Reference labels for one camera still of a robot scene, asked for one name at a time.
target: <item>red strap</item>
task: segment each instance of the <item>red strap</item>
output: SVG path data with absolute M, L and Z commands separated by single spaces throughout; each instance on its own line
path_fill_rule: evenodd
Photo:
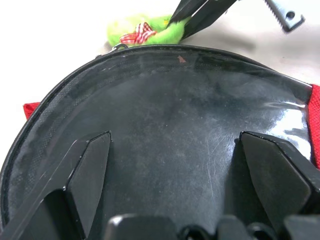
M 312 85 L 312 94 L 308 105 L 309 129 L 315 164 L 320 169 L 320 86 Z
M 30 118 L 31 114 L 36 110 L 39 104 L 40 102 L 34 102 L 23 105 L 24 114 L 27 120 Z

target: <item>glossy black surface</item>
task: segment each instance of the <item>glossy black surface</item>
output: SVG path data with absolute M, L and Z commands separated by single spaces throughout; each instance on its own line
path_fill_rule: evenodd
M 274 135 L 310 159 L 310 93 L 212 49 L 144 46 L 98 58 L 60 83 L 16 140 L 1 172 L 2 223 L 74 140 L 110 130 L 114 148 L 89 239 L 126 213 L 209 231 L 223 213 L 270 224 L 236 139 L 240 131 Z

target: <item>green fabric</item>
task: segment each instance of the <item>green fabric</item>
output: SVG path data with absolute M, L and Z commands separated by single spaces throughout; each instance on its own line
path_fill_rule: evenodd
M 148 38 L 141 45 L 149 44 L 178 44 L 184 35 L 185 24 L 188 19 L 172 23 L 166 29 L 171 16 L 148 17 L 143 14 L 130 16 L 122 20 L 116 20 L 107 26 L 107 39 L 111 46 L 120 43 L 120 37 L 125 34 L 131 34 L 135 31 L 138 24 L 147 22 L 152 30 L 157 31 L 156 35 Z

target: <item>scratch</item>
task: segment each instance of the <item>scratch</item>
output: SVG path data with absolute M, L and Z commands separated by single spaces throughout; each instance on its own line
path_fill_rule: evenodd
M 219 199 L 221 199 L 221 189 L 219 186 L 218 186 L 218 192 L 219 192 Z
M 215 126 L 214 128 L 212 128 L 208 135 L 211 135 L 212 132 L 213 132 L 214 130 L 216 130 L 217 128 L 220 128 L 220 126 L 218 125 L 218 126 Z
M 211 151 L 211 153 L 213 153 L 217 147 L 220 145 L 220 143 L 222 143 L 222 141 L 226 138 L 226 136 L 223 136 L 223 138 L 218 142 L 218 144 L 215 146 L 215 148 Z
M 209 153 L 209 144 L 208 144 L 208 138 L 207 137 L 205 138 L 205 142 L 206 142 L 206 147 L 208 148 L 208 153 Z M 201 170 L 204 169 L 204 166 L 205 166 L 205 161 L 202 161 Z
M 206 163 L 208 165 L 208 163 L 210 162 L 210 152 L 209 152 L 209 142 L 208 142 L 208 138 L 205 139 L 206 140 L 206 148 L 208 149 L 208 162 Z
M 210 186 L 211 186 L 211 197 L 214 197 L 214 189 L 212 187 L 212 181 L 211 181 L 211 174 L 210 174 L 210 170 L 209 170 L 209 164 L 206 164 L 206 169 L 208 170 L 208 177 L 209 177 L 209 181 L 210 181 Z

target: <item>metal tool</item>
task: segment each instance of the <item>metal tool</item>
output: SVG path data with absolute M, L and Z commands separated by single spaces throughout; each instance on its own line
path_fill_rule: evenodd
M 190 18 L 184 27 L 182 39 L 201 31 L 212 25 L 237 0 L 181 0 L 173 13 L 168 26 Z M 265 0 L 271 11 L 278 19 L 285 32 L 291 32 L 299 27 L 305 18 L 299 11 L 293 9 L 285 0 Z
M 305 22 L 304 16 L 297 10 L 289 6 L 284 0 L 265 0 L 271 11 L 282 25 L 282 29 L 287 33 L 299 27 Z

